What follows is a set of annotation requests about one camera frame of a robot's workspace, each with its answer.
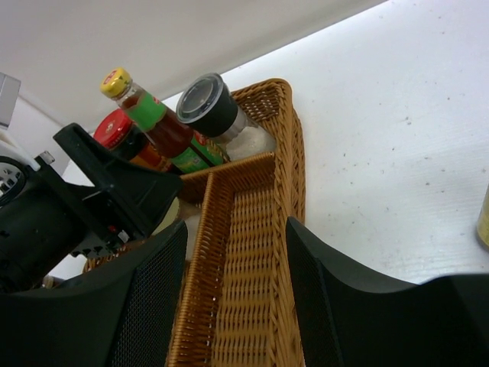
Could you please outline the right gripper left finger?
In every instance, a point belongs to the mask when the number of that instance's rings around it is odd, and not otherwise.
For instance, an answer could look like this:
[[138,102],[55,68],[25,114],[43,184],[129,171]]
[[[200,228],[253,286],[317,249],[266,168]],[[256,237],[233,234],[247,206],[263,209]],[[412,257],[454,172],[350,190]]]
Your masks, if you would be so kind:
[[163,366],[186,262],[175,222],[52,289],[1,296],[3,366]]

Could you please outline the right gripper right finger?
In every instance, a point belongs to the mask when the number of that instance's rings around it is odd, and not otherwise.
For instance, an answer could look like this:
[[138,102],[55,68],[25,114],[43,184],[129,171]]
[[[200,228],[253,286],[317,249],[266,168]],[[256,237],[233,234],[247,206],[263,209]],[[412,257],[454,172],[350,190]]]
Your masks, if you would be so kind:
[[286,224],[293,297],[308,366],[486,366],[488,276],[413,284]]

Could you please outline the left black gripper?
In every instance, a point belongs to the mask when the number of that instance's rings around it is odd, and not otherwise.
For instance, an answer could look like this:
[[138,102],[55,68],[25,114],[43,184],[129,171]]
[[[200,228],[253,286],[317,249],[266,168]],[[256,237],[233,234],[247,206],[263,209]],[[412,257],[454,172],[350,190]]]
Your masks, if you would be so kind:
[[68,255],[114,255],[150,237],[183,188],[178,175],[117,157],[76,123],[53,139],[92,186],[67,183],[40,155],[37,171],[1,158],[21,185],[1,199],[2,293],[37,287]]

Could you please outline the green label yellow cap bottle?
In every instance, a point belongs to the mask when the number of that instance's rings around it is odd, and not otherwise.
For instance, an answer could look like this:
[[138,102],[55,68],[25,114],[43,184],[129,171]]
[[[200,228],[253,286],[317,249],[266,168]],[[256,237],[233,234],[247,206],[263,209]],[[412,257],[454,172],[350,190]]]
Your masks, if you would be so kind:
[[100,91],[182,173],[191,174],[228,162],[227,154],[217,144],[180,122],[172,109],[138,85],[126,69],[117,67],[109,72],[100,84]]

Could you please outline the red lid sauce jar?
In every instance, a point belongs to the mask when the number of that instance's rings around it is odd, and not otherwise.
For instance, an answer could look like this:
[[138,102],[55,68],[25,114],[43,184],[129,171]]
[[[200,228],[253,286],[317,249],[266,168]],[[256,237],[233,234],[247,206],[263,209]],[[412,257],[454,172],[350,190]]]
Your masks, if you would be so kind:
[[123,160],[154,171],[182,174],[162,156],[147,136],[121,110],[109,113],[93,134],[94,139]]

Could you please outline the grey lid white shaker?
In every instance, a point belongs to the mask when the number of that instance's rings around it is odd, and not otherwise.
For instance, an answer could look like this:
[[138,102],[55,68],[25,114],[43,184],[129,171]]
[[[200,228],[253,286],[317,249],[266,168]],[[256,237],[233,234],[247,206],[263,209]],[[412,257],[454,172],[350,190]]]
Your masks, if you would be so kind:
[[223,148],[231,161],[276,149],[274,137],[241,109],[217,73],[194,80],[180,96],[176,114]]

